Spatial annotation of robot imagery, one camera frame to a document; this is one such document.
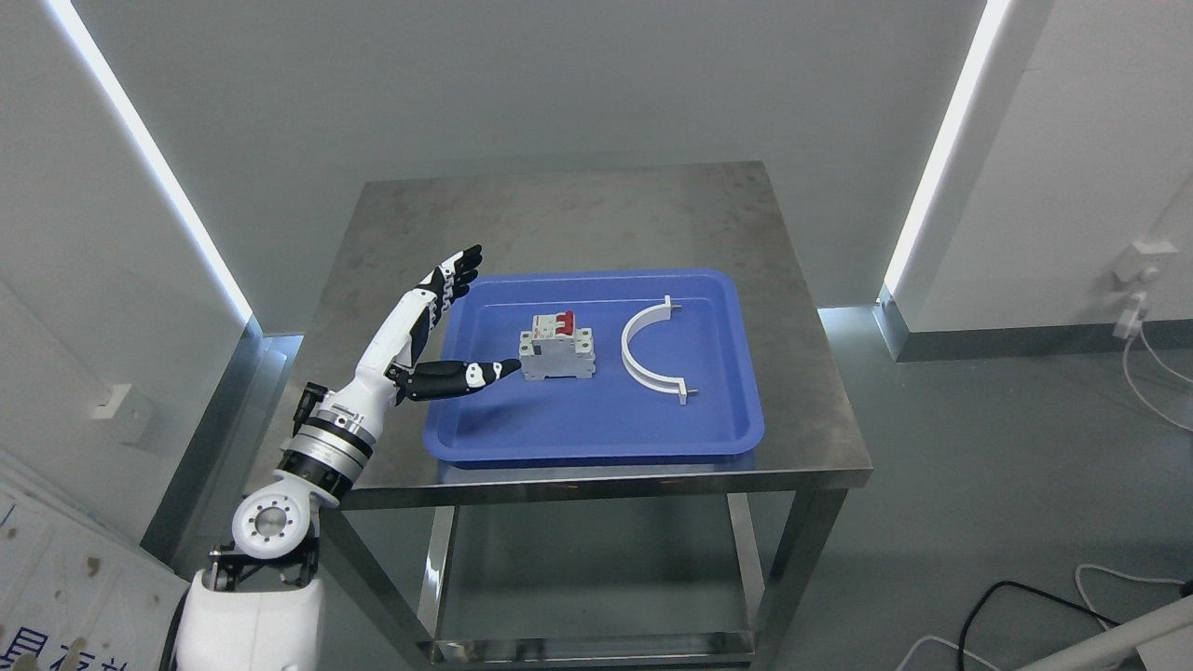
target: stainless steel table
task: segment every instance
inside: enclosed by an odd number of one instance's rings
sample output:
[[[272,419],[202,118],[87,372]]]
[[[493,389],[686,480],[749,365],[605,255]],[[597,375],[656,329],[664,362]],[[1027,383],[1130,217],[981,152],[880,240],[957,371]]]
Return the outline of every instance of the stainless steel table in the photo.
[[[766,435],[722,464],[459,469],[422,447],[406,402],[342,510],[435,506],[418,612],[341,511],[323,511],[323,562],[415,669],[734,665],[766,669],[870,456],[759,162],[370,183],[336,256],[248,487],[268,481],[302,386],[345,384],[394,302],[440,258],[484,245],[483,273],[715,267],[737,285]],[[444,328],[424,359],[439,351]],[[747,492],[795,491],[764,578]],[[728,499],[749,630],[605,639],[438,638],[458,506],[672,494]]]

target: white semicircular bracket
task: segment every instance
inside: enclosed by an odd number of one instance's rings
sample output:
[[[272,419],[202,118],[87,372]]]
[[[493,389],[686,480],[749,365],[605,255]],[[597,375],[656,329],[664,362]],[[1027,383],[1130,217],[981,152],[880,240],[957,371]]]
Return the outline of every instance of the white semicircular bracket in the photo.
[[[680,309],[680,306],[672,303],[670,295],[668,294],[663,296],[662,303],[650,306],[630,318],[630,321],[625,322],[625,328],[622,330],[622,363],[625,364],[625,370],[630,374],[630,377],[633,377],[639,384],[663,394],[675,394],[679,396],[679,405],[682,406],[687,405],[688,394],[696,394],[697,389],[688,389],[687,382],[682,377],[659,375],[648,370],[630,353],[630,340],[637,336],[638,331],[659,321],[668,321],[672,310],[678,309]]]

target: red switch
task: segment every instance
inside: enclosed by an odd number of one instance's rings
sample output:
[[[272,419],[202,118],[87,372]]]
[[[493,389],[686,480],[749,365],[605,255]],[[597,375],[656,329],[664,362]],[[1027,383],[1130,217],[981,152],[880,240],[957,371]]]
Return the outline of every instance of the red switch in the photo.
[[[555,327],[556,336],[571,336],[576,330],[576,314],[571,310],[555,315],[556,324]]]

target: gray circuit breaker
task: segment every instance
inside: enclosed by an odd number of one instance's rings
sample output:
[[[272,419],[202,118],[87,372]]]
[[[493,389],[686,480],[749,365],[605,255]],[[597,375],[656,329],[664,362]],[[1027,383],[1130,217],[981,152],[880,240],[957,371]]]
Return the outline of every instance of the gray circuit breaker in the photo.
[[[591,328],[576,328],[571,310],[534,315],[530,331],[518,344],[526,380],[548,377],[592,377],[596,371],[596,350]]]

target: white wall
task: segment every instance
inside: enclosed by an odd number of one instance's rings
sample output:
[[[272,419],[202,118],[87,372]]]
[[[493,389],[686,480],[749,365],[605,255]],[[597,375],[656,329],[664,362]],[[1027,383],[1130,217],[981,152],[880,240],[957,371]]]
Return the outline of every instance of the white wall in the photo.
[[[366,180],[722,160],[766,161],[821,304],[871,301],[983,7],[76,5],[266,332],[305,328]]]
[[[245,327],[49,13],[0,2],[0,282],[156,414],[104,437],[69,355],[0,303],[0,445],[138,540]]]
[[[1191,35],[1187,2],[1057,0],[959,218],[929,218],[895,294],[911,331],[1112,322],[1114,261],[1149,236],[1183,251],[1149,319],[1193,318]]]

